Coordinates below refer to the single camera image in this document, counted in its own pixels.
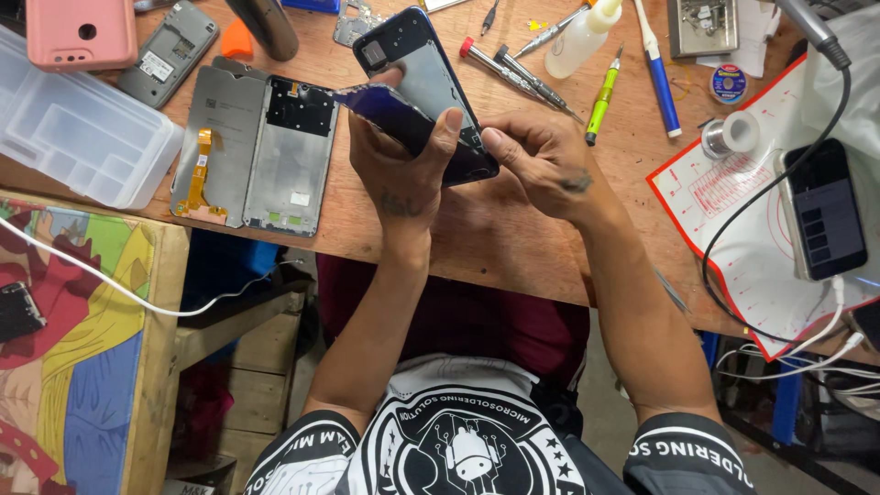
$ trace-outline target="wooden desk surface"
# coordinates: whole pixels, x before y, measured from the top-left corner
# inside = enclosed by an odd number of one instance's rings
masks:
[[[222,31],[235,19],[223,0],[199,0],[195,4],[207,12]],[[410,4],[405,0],[372,1],[373,13],[383,17]],[[491,4],[492,0],[470,0],[430,14],[431,22],[474,112],[478,117],[512,109],[549,112],[548,108],[513,89],[476,61],[458,56],[458,48],[464,38],[470,35],[476,40],[475,46],[490,55],[502,43],[511,49],[519,49],[537,33],[529,31],[527,21],[555,22],[572,12],[578,2],[503,0],[498,5],[494,25],[485,37],[480,37],[482,20]],[[279,63],[268,59],[259,45],[254,43],[253,59],[244,62],[275,74],[327,87],[346,87],[366,80],[351,49],[333,40],[335,15],[297,9],[285,11],[299,37],[297,56],[289,62]],[[668,33],[665,2],[645,0],[645,11],[660,40],[664,60],[669,60],[669,42],[665,37]],[[164,15],[165,10],[158,10],[137,16],[139,43],[146,41]],[[750,80],[750,94],[759,91],[782,71],[788,52],[798,38],[794,28],[784,19],[777,37],[768,46],[764,78]],[[547,48],[524,56],[521,63],[550,84],[584,120],[589,120],[608,64],[622,41],[626,47],[614,86],[613,102],[602,122],[598,145],[592,149],[593,153],[608,181],[627,206],[651,260],[692,310],[692,325],[698,329],[741,336],[742,330],[715,307],[702,289],[696,256],[687,248],[645,182],[648,173],[699,136],[698,125],[713,117],[724,117],[735,109],[715,102],[708,95],[708,76],[712,70],[698,65],[689,66],[693,87],[676,104],[683,135],[668,139],[642,51],[642,35],[632,2],[624,2],[623,15],[609,32],[606,44],[572,77],[557,80],[546,73],[543,55]],[[218,41],[202,63],[210,63],[219,52]],[[672,69],[670,76],[675,77]],[[163,108],[163,112],[183,127],[187,125],[194,84],[195,76],[191,75]],[[168,210],[168,204],[176,162],[147,208],[132,213],[376,262],[380,249],[380,227],[370,199],[348,162],[346,122],[347,118],[341,116],[318,235],[314,238],[304,239],[246,227],[230,229],[174,217]],[[0,185],[4,187],[79,203],[93,203],[73,194],[61,183],[4,156],[0,156],[0,170]],[[592,292],[590,268],[576,231],[567,223],[547,218],[531,207],[516,178],[505,169],[492,180],[445,190],[433,236],[430,266],[433,275],[581,305],[592,302],[588,296]]]

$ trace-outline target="blue-handled tool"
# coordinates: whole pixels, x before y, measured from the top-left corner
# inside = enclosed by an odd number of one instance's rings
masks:
[[[635,11],[639,14],[639,25],[642,26],[642,42],[645,45],[645,55],[648,56],[648,65],[651,69],[651,78],[654,79],[654,92],[657,102],[660,103],[660,112],[663,114],[663,122],[666,126],[666,135],[675,137],[681,135],[681,126],[678,125],[678,114],[675,113],[675,103],[672,102],[672,93],[669,91],[669,81],[666,80],[666,69],[663,59],[660,58],[660,47],[657,46],[657,37],[648,26],[648,18],[642,7],[642,0],[635,1]]]

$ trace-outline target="maroon pants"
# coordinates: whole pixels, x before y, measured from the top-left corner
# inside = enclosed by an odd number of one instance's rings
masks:
[[[367,292],[376,265],[318,254],[320,316],[330,345]],[[569,303],[428,277],[400,359],[447,352],[506,359],[547,385],[579,378],[590,310]]]

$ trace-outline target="gray feature phone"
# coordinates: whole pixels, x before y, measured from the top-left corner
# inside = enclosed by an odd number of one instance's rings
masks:
[[[214,19],[188,0],[179,0],[125,69],[119,89],[153,108],[161,108],[214,43],[220,29]]]

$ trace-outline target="precision screwdriver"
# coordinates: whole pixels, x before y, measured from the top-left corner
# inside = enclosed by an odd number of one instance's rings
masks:
[[[623,43],[620,43],[620,48],[617,50],[617,56],[614,57],[614,60],[611,62],[611,67],[608,68],[608,72],[605,73],[605,83],[602,85],[602,89],[599,90],[599,95],[596,97],[596,104],[593,106],[593,115],[590,117],[590,125],[587,126],[587,133],[583,136],[583,140],[587,142],[589,146],[596,145],[596,134],[599,132],[599,125],[602,124],[602,117],[605,116],[605,110],[608,109],[608,104],[611,103],[611,92],[614,87],[614,80],[617,79],[617,73],[620,71],[620,54],[623,53]]]
[[[498,62],[492,60],[488,57],[488,55],[484,54],[480,51],[479,48],[473,45],[473,38],[468,36],[465,38],[465,42],[462,43],[461,49],[458,51],[458,54],[462,56],[462,58],[467,57],[468,55],[473,58],[479,60],[483,63],[483,65],[489,67],[489,69],[494,70],[502,79],[507,81],[510,85],[517,88],[519,91],[532,96],[533,98],[537,98],[538,100],[543,101],[550,107],[554,107],[547,98],[544,97],[541,93],[537,92],[535,88],[532,87],[527,81],[514,74],[513,71],[499,64]]]
[[[495,8],[498,6],[498,0],[495,0],[495,5],[492,5],[492,8],[489,9],[489,13],[486,14],[486,18],[483,19],[483,30],[480,32],[480,36],[486,34],[486,31],[492,27],[492,23],[495,22]]]
[[[562,96],[555,92],[553,88],[546,85],[544,81],[538,79],[537,76],[529,72],[528,69],[523,67],[523,64],[514,60],[513,57],[510,56],[508,51],[509,48],[507,47],[507,45],[501,45],[501,47],[498,48],[498,51],[495,53],[495,61],[500,64],[505,64],[513,69],[523,79],[531,83],[532,87],[538,90],[539,93],[544,95],[544,97],[547,98],[547,101],[559,107],[560,110],[565,110],[566,112],[571,114],[572,117],[575,117],[578,122],[586,125],[587,122],[584,122],[583,119],[577,114],[577,112],[575,112],[571,107],[568,106],[568,103],[566,103],[565,100],[562,99]]]
[[[557,34],[561,33],[562,30],[565,29],[565,26],[568,26],[568,24],[571,23],[572,19],[574,19],[575,16],[577,16],[577,14],[579,14],[583,11],[586,11],[589,8],[590,8],[590,4],[581,5],[581,7],[579,9],[577,9],[574,12],[571,12],[571,14],[569,14],[566,18],[564,18],[563,20],[557,22],[556,24],[548,27],[545,30],[545,32],[532,38],[532,40],[529,41],[528,43],[526,43],[525,46],[522,47],[522,49],[520,49],[517,52],[517,54],[513,56],[513,58],[519,58],[527,53],[530,53],[530,52],[534,51],[535,48],[552,40],[553,38],[556,37]]]

